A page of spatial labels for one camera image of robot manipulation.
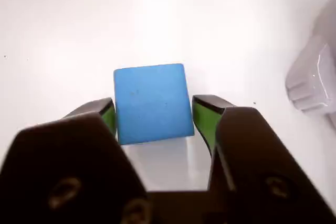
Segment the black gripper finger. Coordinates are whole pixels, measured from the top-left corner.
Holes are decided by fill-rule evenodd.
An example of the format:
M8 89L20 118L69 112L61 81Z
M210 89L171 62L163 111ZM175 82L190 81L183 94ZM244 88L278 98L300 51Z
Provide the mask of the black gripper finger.
M260 112L194 95L194 124L212 157L209 188L223 178L229 223L335 223L335 215Z
M147 193L115 119L104 98L21 130L1 168L1 223L148 223Z

